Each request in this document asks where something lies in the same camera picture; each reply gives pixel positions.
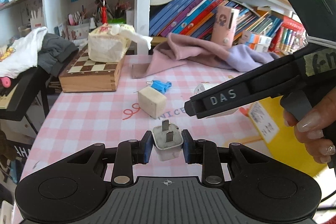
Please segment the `right hand painted nails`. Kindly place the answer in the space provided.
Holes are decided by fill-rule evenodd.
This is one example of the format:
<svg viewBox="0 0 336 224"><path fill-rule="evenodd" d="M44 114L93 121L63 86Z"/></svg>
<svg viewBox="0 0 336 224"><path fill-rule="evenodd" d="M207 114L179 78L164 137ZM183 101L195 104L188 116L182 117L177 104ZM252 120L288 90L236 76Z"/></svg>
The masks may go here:
<svg viewBox="0 0 336 224"><path fill-rule="evenodd" d="M335 89L329 91L315 106L311 106L302 91L280 100L283 117L294 128L296 139L305 145L309 155L320 164L335 166Z"/></svg>

